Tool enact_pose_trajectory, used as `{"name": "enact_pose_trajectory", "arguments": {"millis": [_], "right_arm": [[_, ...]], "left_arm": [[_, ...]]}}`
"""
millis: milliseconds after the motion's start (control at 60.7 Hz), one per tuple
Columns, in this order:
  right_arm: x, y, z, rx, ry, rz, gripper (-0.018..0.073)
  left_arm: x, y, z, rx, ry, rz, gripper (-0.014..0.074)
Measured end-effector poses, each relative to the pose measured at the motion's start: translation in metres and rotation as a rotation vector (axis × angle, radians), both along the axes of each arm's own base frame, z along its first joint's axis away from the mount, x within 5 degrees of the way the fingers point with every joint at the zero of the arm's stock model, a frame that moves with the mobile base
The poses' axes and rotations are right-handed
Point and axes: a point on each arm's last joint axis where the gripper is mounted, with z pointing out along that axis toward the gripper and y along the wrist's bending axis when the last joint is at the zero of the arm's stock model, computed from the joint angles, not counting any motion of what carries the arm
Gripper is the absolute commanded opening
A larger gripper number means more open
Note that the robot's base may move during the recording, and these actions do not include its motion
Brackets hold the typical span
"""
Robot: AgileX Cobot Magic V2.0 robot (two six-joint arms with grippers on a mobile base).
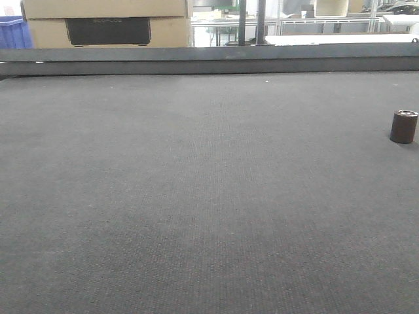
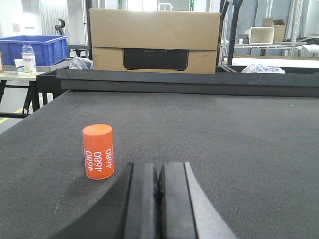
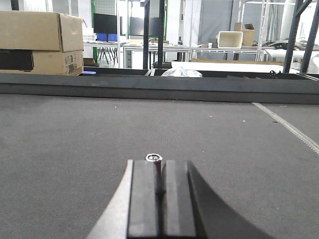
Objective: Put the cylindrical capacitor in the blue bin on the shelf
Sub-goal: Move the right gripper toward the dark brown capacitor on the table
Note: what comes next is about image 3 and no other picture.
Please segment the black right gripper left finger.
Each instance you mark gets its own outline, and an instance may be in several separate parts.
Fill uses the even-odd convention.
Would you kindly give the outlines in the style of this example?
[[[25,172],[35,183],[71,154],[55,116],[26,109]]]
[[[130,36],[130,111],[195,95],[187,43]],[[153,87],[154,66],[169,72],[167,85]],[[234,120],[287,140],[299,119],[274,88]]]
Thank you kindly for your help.
[[[158,239],[159,200],[153,164],[128,160],[112,199],[89,239]]]

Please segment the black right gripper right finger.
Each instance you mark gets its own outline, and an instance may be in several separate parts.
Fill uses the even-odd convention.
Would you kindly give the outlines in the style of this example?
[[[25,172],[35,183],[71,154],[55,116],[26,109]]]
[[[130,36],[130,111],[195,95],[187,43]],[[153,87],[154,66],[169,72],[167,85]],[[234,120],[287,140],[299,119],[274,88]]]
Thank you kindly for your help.
[[[162,171],[164,239],[269,239],[225,203],[189,161],[168,160]]]

